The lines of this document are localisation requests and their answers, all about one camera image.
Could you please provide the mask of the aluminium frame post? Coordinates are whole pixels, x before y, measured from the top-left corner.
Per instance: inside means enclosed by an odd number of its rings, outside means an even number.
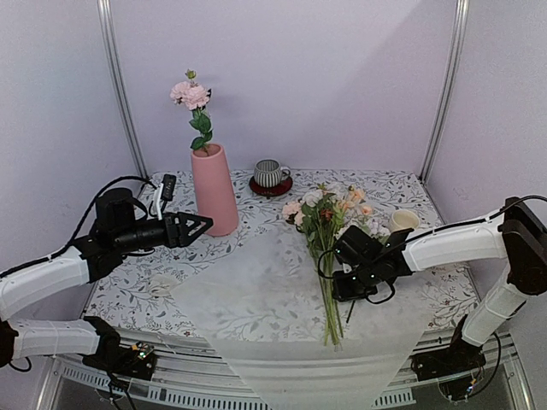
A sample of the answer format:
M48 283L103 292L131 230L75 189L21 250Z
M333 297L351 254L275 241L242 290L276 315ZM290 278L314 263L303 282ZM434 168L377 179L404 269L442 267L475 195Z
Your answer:
M432 126L432 133L426 148L426 155L419 176L423 185L427 185L432 176L432 170L441 144L444 126L448 118L450 102L456 84L458 68L462 57L462 49L465 42L468 13L469 1L457 0L444 82Z
M115 93L117 107L120 112L121 124L125 133L127 145L132 157L136 172L140 177L148 177L144 155L138 141L133 124L132 113L126 93L126 87L121 69L121 60L115 37L115 25L109 0L97 0L98 19L101 28L103 47Z

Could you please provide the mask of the white peony flower stem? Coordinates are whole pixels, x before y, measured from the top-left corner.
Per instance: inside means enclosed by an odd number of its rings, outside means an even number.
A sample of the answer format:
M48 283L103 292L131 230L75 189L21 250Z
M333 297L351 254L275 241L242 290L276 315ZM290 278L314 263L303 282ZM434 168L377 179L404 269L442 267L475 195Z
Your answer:
M324 344L331 343L335 348L344 336L338 303L334 299L334 244L336 235L343 227L344 216L338 205L337 194L326 190L325 185L307 192L302 199L303 222L299 230L307 240L309 252L315 262L319 276L323 305L326 314ZM329 207L335 210L330 223L320 220L319 211Z

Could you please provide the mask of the rust red rose stem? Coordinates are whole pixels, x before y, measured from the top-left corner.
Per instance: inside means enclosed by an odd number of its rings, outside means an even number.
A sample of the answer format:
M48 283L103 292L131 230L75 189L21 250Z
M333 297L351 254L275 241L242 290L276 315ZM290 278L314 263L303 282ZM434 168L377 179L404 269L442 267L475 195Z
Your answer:
M322 222L330 223L335 217L335 210L333 208L324 207L319 211L319 217Z

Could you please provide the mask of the cream printed ribbon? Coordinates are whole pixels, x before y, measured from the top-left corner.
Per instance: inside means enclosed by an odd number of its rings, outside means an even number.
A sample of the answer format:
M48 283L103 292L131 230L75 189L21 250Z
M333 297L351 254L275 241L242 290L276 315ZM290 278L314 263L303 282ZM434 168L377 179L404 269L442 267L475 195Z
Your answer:
M180 281L168 275L156 274L150 281L148 292L154 297L170 297L171 291L180 285Z

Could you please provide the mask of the peach rose flower stem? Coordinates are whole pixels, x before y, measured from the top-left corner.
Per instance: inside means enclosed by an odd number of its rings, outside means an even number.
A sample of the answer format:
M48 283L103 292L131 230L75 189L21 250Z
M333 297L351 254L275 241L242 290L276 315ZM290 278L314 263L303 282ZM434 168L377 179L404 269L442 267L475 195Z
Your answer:
M333 265L335 234L342 227L343 216L333 194L317 202L288 202L282 208L283 219L294 225L307 241L315 270L319 276L323 305L326 313L324 344L337 347L344 337L338 304L333 298Z

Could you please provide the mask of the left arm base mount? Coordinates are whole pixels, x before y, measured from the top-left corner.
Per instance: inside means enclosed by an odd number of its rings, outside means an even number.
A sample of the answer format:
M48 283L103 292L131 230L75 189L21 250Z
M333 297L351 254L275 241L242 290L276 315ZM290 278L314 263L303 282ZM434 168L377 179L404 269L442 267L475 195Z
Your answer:
M83 355L82 363L85 366L110 375L146 381L152 379L157 362L152 345L136 342L130 347L122 347L120 334L104 320L96 316L85 316L84 321L92 325L99 335L96 352Z

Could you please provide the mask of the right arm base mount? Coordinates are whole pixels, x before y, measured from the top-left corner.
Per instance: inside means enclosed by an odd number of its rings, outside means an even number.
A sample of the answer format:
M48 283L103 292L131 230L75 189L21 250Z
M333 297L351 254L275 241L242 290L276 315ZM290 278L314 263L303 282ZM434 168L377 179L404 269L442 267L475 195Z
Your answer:
M470 371L486 364L482 347L467 343L462 338L462 329L467 318L465 315L460 320L447 348L411 356L410 368L419 381Z

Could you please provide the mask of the pink peony flower stem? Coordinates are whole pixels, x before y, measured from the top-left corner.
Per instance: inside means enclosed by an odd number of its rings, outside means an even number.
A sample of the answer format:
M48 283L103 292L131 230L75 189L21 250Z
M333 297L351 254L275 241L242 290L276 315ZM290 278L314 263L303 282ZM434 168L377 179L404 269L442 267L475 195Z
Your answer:
M191 112L189 124L198 136L191 142L191 149L197 154L211 156L210 142L213 138L213 127L210 119L208 104L212 90L197 82L197 72L187 69L186 80L175 84L169 97L175 105L184 106Z

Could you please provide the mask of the pink tall vase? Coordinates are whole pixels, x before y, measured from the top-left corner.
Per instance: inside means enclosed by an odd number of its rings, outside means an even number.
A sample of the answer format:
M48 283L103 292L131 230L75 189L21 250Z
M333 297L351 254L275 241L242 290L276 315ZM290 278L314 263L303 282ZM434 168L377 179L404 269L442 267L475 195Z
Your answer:
M238 209L224 147L212 143L206 151L193 151L191 170L197 211L213 220L207 234L212 237L231 234L238 227Z

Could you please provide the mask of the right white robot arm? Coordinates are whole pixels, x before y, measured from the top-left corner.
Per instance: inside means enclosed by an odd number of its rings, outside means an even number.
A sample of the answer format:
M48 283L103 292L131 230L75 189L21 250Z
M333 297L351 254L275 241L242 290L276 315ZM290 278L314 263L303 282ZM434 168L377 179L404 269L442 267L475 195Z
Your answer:
M510 197L504 206L475 220L392 233L385 243L350 227L333 245L337 261L348 272L332 275L339 302L368 299L385 282L451 263L505 259L501 277L485 299L458 325L452 346L442 354L448 372L460 372L473 361L475 349L531 296L546 291L546 227L526 205Z

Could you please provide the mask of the dark red saucer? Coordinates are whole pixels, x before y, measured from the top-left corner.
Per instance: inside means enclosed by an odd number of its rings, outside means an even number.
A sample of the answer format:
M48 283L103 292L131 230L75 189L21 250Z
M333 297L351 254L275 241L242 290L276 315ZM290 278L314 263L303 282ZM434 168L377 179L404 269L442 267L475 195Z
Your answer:
M282 196L290 191L293 186L293 180L289 171L283 172L283 178L281 182L273 187L265 188L260 186L254 177L250 178L249 187L252 192L256 193L259 196L264 196L266 198Z

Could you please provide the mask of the white translucent wrapping paper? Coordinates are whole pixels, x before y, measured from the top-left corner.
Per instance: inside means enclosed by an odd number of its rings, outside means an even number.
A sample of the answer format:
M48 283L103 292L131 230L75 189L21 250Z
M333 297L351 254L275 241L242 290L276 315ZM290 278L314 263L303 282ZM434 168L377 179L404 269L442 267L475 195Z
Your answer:
M197 333L272 409L369 409L432 318L429 272L400 278L350 317L339 345L303 235L282 225L174 287Z

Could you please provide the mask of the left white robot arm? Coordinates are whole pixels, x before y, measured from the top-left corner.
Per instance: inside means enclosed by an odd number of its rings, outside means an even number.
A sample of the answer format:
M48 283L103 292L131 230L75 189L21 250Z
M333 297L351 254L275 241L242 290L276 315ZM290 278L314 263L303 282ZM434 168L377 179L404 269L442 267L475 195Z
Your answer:
M94 201L96 218L88 235L72 239L59 254L27 263L1 276L1 364L34 355L81 354L86 365L106 372L130 371L146 362L142 348L123 348L119 333L103 319L16 322L14 316L63 290L110 275L129 255L157 247L184 248L214 224L209 217L165 213L136 217L143 203L126 188L106 190Z

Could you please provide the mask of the right aluminium frame post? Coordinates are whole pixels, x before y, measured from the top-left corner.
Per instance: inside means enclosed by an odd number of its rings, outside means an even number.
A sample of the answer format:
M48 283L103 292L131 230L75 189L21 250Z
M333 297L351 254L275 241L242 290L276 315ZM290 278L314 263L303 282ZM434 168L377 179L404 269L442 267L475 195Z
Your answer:
M423 185L427 185L432 176L432 170L441 144L444 126L448 118L450 102L456 84L458 68L462 57L462 49L465 42L468 13L469 1L457 0L444 82L432 126L432 133L426 148L426 155L419 176Z

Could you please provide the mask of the orange blossom flower stem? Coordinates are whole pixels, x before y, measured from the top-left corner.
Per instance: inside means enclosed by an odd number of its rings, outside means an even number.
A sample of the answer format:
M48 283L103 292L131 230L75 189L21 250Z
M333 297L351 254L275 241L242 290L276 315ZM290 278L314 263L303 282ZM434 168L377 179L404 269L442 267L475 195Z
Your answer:
M350 185L342 202L341 208L346 225L363 226L373 215L373 207L367 203L364 189Z

